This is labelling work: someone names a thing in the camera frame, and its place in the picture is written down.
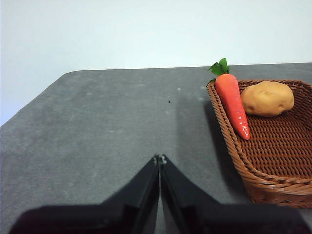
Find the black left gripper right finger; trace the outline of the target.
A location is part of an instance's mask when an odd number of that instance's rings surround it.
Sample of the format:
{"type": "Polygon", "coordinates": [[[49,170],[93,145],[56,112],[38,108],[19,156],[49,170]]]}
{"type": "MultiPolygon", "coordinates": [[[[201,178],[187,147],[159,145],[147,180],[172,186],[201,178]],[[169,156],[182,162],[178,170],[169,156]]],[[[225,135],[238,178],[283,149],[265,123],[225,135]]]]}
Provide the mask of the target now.
{"type": "Polygon", "coordinates": [[[307,234],[293,208],[270,204],[221,204],[160,156],[162,199],[183,234],[307,234]]]}

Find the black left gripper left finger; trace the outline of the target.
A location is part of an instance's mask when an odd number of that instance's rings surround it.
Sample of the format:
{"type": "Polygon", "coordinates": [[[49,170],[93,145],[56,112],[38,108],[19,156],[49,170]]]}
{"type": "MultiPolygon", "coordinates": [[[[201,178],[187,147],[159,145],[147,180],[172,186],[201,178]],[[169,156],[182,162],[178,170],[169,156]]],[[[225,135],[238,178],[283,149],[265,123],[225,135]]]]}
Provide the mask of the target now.
{"type": "Polygon", "coordinates": [[[155,228],[159,159],[153,156],[100,204],[41,206],[22,213],[12,234],[145,234],[155,228]]]}

